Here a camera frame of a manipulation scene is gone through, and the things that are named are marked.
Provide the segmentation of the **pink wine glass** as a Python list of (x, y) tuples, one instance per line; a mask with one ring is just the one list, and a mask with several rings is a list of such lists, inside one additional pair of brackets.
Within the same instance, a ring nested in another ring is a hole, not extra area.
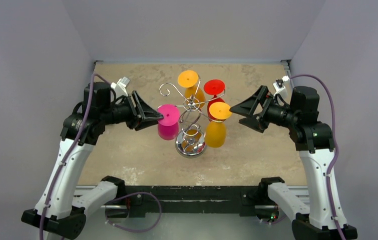
[(164, 104), (158, 108), (158, 112), (163, 115), (163, 119), (158, 120), (158, 135), (160, 138), (170, 141), (179, 132), (179, 110), (172, 104)]

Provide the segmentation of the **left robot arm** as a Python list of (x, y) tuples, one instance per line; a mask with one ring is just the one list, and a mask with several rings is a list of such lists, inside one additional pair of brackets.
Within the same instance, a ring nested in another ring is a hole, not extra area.
[(87, 194), (74, 197), (80, 175), (107, 125), (125, 123), (139, 131), (162, 118), (136, 91), (117, 96), (105, 82), (88, 84), (83, 100), (63, 122), (57, 160), (44, 193), (34, 208), (23, 212), (22, 222), (38, 228), (41, 235), (50, 233), (74, 240), (87, 218), (103, 204), (129, 208), (135, 194), (127, 193), (125, 182), (113, 176), (104, 177)]

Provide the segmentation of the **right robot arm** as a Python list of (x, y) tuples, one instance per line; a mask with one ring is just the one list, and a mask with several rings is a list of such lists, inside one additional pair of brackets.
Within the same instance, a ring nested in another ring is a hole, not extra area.
[(339, 201), (332, 168), (336, 142), (331, 127), (318, 120), (320, 98), (316, 89), (295, 87), (290, 103), (279, 104), (278, 98), (262, 85), (230, 111), (241, 115), (240, 124), (260, 133), (270, 124), (289, 130), (304, 167), (309, 204), (304, 204), (279, 177), (261, 180), (259, 200), (278, 205), (290, 219), (297, 240), (357, 239), (357, 229), (348, 224)]

